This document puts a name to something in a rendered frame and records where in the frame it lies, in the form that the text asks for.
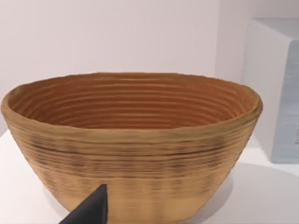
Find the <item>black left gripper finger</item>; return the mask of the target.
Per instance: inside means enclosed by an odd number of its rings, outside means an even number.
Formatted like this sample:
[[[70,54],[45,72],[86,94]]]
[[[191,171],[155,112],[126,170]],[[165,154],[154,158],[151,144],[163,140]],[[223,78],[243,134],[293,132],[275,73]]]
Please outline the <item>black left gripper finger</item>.
[[[101,184],[58,224],[107,224],[107,185]]]

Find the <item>brown woven basket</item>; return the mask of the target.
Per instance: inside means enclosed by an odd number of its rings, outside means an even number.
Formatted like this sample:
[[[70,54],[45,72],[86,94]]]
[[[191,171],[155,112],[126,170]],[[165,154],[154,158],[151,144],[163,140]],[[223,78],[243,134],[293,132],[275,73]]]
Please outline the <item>brown woven basket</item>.
[[[1,112],[47,190],[74,210],[106,184],[109,224],[179,224],[235,166],[262,113],[251,88],[178,73],[91,73],[22,84]]]

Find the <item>pale blue-grey box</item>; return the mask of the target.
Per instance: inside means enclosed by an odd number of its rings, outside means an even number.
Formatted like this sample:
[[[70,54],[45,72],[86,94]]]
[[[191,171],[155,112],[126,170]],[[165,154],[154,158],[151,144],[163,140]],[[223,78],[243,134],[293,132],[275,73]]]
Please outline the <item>pale blue-grey box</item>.
[[[271,162],[299,164],[299,40],[288,47]]]

